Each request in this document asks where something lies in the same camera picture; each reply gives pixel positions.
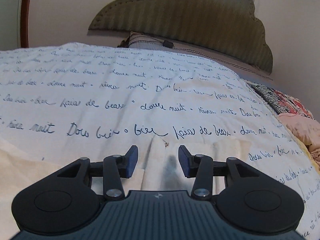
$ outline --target white bedspread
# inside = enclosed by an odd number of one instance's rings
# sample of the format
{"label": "white bedspread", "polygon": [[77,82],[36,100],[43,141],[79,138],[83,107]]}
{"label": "white bedspread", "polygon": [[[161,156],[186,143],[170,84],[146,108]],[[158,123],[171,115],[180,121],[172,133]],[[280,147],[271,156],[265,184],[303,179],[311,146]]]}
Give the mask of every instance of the white bedspread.
{"label": "white bedspread", "polygon": [[0,118],[1,137],[28,160],[95,162],[137,145],[126,190],[190,191],[179,145],[217,161],[238,157],[296,190],[305,201],[297,231],[320,237],[310,160],[245,82],[212,60],[80,43],[0,52]]}

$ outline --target black ink writing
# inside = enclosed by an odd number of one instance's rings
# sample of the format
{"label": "black ink writing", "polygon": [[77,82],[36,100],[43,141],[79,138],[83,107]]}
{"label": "black ink writing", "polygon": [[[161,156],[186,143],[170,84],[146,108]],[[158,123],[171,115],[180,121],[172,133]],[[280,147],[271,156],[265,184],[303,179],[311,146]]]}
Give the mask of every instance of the black ink writing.
{"label": "black ink writing", "polygon": [[100,58],[104,58],[103,56],[101,56],[101,55],[94,55],[93,56],[93,58],[98,58],[98,57],[100,57]]}
{"label": "black ink writing", "polygon": [[202,114],[216,114],[216,112],[211,111],[211,110],[204,110],[202,107],[198,107],[199,112]]}
{"label": "black ink writing", "polygon": [[156,66],[153,66],[155,69],[165,69],[165,67],[156,67]]}
{"label": "black ink writing", "polygon": [[302,237],[306,238],[308,235],[310,235],[309,231],[304,232],[303,235],[302,235]]}
{"label": "black ink writing", "polygon": [[109,132],[109,134],[107,135],[106,133],[104,135],[102,135],[101,133],[99,133],[101,126],[99,126],[99,128],[97,129],[96,132],[96,137],[98,139],[100,139],[101,137],[105,138],[105,139],[109,139],[110,137],[112,137],[114,134],[119,134],[120,131],[116,132],[115,130]]}
{"label": "black ink writing", "polygon": [[196,94],[198,95],[208,95],[208,96],[213,96],[213,94],[207,94],[207,93],[203,93],[203,92],[199,92],[199,91],[195,91],[193,90]]}
{"label": "black ink writing", "polygon": [[173,84],[173,90],[174,90],[174,91],[177,91],[177,92],[186,92],[185,90],[180,89],[180,87],[179,87],[179,88],[176,88],[175,85],[176,85],[176,84],[174,83],[174,84]]}
{"label": "black ink writing", "polygon": [[245,97],[245,96],[243,96],[243,95],[241,95],[243,98],[246,98],[246,99],[248,99],[248,100],[250,100],[251,102],[253,102],[253,103],[257,103],[257,101],[256,100],[254,100],[254,99],[252,99],[252,98],[249,98],[249,97]]}
{"label": "black ink writing", "polygon": [[178,107],[170,106],[169,110],[172,110],[172,111],[182,111],[182,110],[184,110],[184,111],[186,111],[186,109],[184,109],[184,106],[182,106],[181,104],[179,104]]}
{"label": "black ink writing", "polygon": [[257,135],[256,133],[255,133],[255,131],[253,131],[253,130],[250,130],[250,129],[244,129],[243,128],[243,125],[241,126],[241,130],[240,130],[240,133],[242,134],[242,135],[245,135],[245,134],[249,134],[249,133],[254,133],[255,135]]}
{"label": "black ink writing", "polygon": [[222,113],[222,114],[223,114],[223,113],[226,113],[226,114],[236,114],[236,113],[234,113],[233,110],[231,110],[231,109],[221,110],[221,113]]}
{"label": "black ink writing", "polygon": [[87,65],[88,65],[88,64],[91,64],[91,61],[80,60],[80,62],[83,63],[83,64],[87,64]]}
{"label": "black ink writing", "polygon": [[134,89],[134,88],[136,88],[136,87],[142,87],[144,90],[147,90],[147,89],[145,88],[145,86],[146,86],[146,84],[143,83],[143,82],[141,82],[141,83],[139,83],[138,85],[128,86],[127,89]]}
{"label": "black ink writing", "polygon": [[110,71],[110,73],[113,73],[113,74],[116,74],[116,75],[120,75],[120,76],[129,76],[129,74],[117,72],[115,69]]}
{"label": "black ink writing", "polygon": [[137,65],[136,63],[133,63],[133,65],[134,65],[135,67],[143,67],[143,66]]}
{"label": "black ink writing", "polygon": [[47,102],[47,99],[41,99],[41,96],[39,96],[39,97],[37,97],[36,99],[32,99],[31,100],[34,104],[36,104],[36,105],[41,105],[41,104],[47,104],[47,105],[49,105],[49,106],[52,106],[52,105],[55,105],[56,103],[48,103]]}
{"label": "black ink writing", "polygon": [[111,63],[104,63],[103,61],[100,61],[98,65],[110,66]]}
{"label": "black ink writing", "polygon": [[273,155],[268,153],[268,152],[262,153],[262,151],[260,151],[260,153],[266,158],[272,158],[273,157]]}
{"label": "black ink writing", "polygon": [[172,78],[166,78],[163,75],[159,75],[159,78],[164,79],[164,80],[172,80]]}
{"label": "black ink writing", "polygon": [[86,106],[95,106],[95,107],[99,107],[98,105],[95,105],[95,101],[94,100],[89,100],[88,102],[86,102],[85,104]]}
{"label": "black ink writing", "polygon": [[15,103],[26,103],[26,99],[25,98],[16,98],[16,100],[14,101]]}
{"label": "black ink writing", "polygon": [[87,84],[87,82],[85,82],[85,81],[83,81],[81,84],[74,84],[74,83],[72,83],[72,84],[70,84],[70,87],[82,87],[82,88],[84,88],[84,85],[86,85]]}
{"label": "black ink writing", "polygon": [[136,76],[136,77],[146,77],[145,76],[145,73],[144,72],[142,72],[141,74],[132,74],[133,76]]}
{"label": "black ink writing", "polygon": [[201,74],[199,74],[201,77],[203,77],[203,78],[210,78],[209,76],[205,76],[205,75],[201,75]]}
{"label": "black ink writing", "polygon": [[17,120],[12,120],[10,123],[7,125],[9,128],[15,128],[15,129],[21,129],[23,130],[24,128],[22,127],[22,123],[17,122]]}
{"label": "black ink writing", "polygon": [[240,111],[241,111],[241,114],[243,115],[243,116],[252,116],[252,114],[250,114],[250,113],[246,113],[242,108],[239,108],[240,109]]}
{"label": "black ink writing", "polygon": [[238,100],[244,102],[244,100],[238,95]]}
{"label": "black ink writing", "polygon": [[186,136],[186,135],[195,135],[195,129],[187,129],[187,131],[186,130],[179,130],[179,132],[177,132],[176,131],[176,129],[174,128],[174,126],[173,126],[173,129],[174,129],[174,132],[175,132],[175,134],[176,134],[176,137],[177,137],[177,139],[179,140],[179,136],[182,138],[182,139],[184,139],[184,136]]}
{"label": "black ink writing", "polygon": [[100,88],[107,87],[107,88],[111,88],[111,89],[119,89],[119,87],[117,87],[115,85],[108,84],[106,81],[104,83],[101,83],[101,85],[99,87]]}
{"label": "black ink writing", "polygon": [[262,129],[259,129],[259,133],[260,134],[265,134],[266,133],[266,129],[264,128],[264,126],[263,126]]}
{"label": "black ink writing", "polygon": [[67,106],[79,106],[81,103],[81,101],[74,101],[73,99],[72,100],[66,100],[65,98],[62,100],[61,104],[60,104],[60,107],[64,106],[64,107],[67,107]]}
{"label": "black ink writing", "polygon": [[6,85],[14,85],[16,82],[15,81],[11,81],[9,80],[8,83]]}
{"label": "black ink writing", "polygon": [[152,104],[152,105],[149,105],[149,106],[147,106],[147,103],[145,103],[144,106],[140,106],[140,108],[142,110],[151,110],[151,109],[156,108],[156,107],[159,107],[159,108],[161,108],[163,110],[166,110],[163,105],[160,106],[160,103]]}
{"label": "black ink writing", "polygon": [[273,131],[272,131],[272,134],[273,134],[274,137],[280,138],[280,136],[278,134],[274,133]]}
{"label": "black ink writing", "polygon": [[56,70],[54,71],[54,73],[61,73],[61,72],[67,73],[68,70],[67,69],[63,69],[63,68],[56,68]]}
{"label": "black ink writing", "polygon": [[53,126],[55,125],[52,123],[46,124],[45,126],[41,126],[35,123],[29,130],[35,132],[54,133],[55,131],[50,131],[50,128],[53,128]]}
{"label": "black ink writing", "polygon": [[193,79],[193,78],[183,78],[182,76],[179,76],[179,78],[180,78],[182,81],[185,81],[185,80],[188,80],[188,79]]}
{"label": "black ink writing", "polygon": [[32,81],[32,79],[29,79],[29,81],[26,82],[26,85],[37,85],[37,82]]}
{"label": "black ink writing", "polygon": [[286,152],[283,148],[279,148],[278,145],[277,145],[277,152],[278,152],[279,156],[289,153],[289,151]]}
{"label": "black ink writing", "polygon": [[140,135],[140,134],[148,134],[148,133],[154,133],[155,135],[158,135],[158,136],[166,136],[168,135],[168,133],[166,134],[163,134],[163,135],[160,135],[160,134],[157,134],[153,128],[151,128],[151,130],[149,130],[148,128],[143,128],[143,125],[142,125],[142,128],[141,129],[137,129],[137,124],[134,125],[134,133],[135,135]]}
{"label": "black ink writing", "polygon": [[56,82],[55,80],[53,80],[52,82],[49,82],[49,83],[47,84],[47,86],[60,86],[60,87],[65,87],[66,84],[65,84],[65,83]]}
{"label": "black ink writing", "polygon": [[250,153],[248,154],[250,161],[256,161],[259,159],[262,159],[259,154],[251,155]]}
{"label": "black ink writing", "polygon": [[109,108],[121,109],[121,108],[125,107],[125,105],[124,104],[122,104],[122,105],[121,104],[110,104],[109,105],[109,100],[108,100],[104,107],[105,107],[105,109],[109,109]]}
{"label": "black ink writing", "polygon": [[81,136],[85,136],[85,137],[89,137],[89,133],[87,131],[84,131],[83,129],[78,129],[77,124],[75,124],[74,122],[71,123],[70,129],[67,132],[68,136],[72,136],[72,135],[81,135]]}
{"label": "black ink writing", "polygon": [[227,95],[219,95],[216,92],[214,92],[215,96],[217,99],[221,99],[221,98],[227,98]]}
{"label": "black ink writing", "polygon": [[160,92],[162,88],[160,86],[156,86],[156,92]]}
{"label": "black ink writing", "polygon": [[89,74],[89,75],[96,75],[97,73],[94,71],[89,71],[87,69],[85,69],[84,71],[82,71],[83,74]]}
{"label": "black ink writing", "polygon": [[6,97],[3,99],[3,101],[10,101],[10,102],[12,102],[13,99],[12,99],[12,97],[10,96],[10,94],[7,94]]}
{"label": "black ink writing", "polygon": [[225,130],[225,129],[217,129],[215,125],[213,125],[213,126],[214,126],[214,130],[215,130],[215,133],[216,133],[217,136],[219,136],[219,135],[226,135],[226,136],[231,135],[227,130]]}
{"label": "black ink writing", "polygon": [[208,134],[208,135],[210,135],[210,134],[212,134],[212,132],[208,132],[207,128],[204,127],[202,129],[202,127],[200,126],[200,134]]}
{"label": "black ink writing", "polygon": [[252,111],[252,113],[253,113],[253,116],[254,116],[254,117],[261,116],[261,115],[255,113],[254,111]]}

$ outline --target wooden door frame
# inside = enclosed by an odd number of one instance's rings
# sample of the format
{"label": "wooden door frame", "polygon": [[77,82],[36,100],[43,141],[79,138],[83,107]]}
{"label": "wooden door frame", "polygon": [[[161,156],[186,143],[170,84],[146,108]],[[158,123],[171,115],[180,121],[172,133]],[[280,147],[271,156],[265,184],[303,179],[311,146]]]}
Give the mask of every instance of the wooden door frame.
{"label": "wooden door frame", "polygon": [[20,46],[22,48],[28,48],[29,47],[29,41],[28,41],[29,4],[30,4],[30,0],[21,0]]}

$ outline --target metal screw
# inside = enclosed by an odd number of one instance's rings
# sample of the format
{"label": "metal screw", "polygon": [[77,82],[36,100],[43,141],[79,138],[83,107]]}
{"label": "metal screw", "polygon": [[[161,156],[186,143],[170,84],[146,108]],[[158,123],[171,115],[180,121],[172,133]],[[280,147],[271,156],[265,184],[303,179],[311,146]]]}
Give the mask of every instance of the metal screw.
{"label": "metal screw", "polygon": [[198,188],[193,193],[198,197],[206,197],[209,195],[210,192],[205,188]]}
{"label": "metal screw", "polygon": [[106,192],[106,195],[109,197],[119,197],[122,194],[121,190],[113,188],[113,189],[109,189]]}

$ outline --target textured plastic surface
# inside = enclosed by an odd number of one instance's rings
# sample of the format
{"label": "textured plastic surface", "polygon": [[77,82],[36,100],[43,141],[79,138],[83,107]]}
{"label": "textured plastic surface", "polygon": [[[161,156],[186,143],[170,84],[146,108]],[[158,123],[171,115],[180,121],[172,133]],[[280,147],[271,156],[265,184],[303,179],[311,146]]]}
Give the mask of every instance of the textured plastic surface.
{"label": "textured plastic surface", "polygon": [[187,191],[131,191],[108,202],[90,225],[60,236],[21,231],[12,240],[303,240],[291,231],[276,236],[250,235],[222,220],[208,201]]}

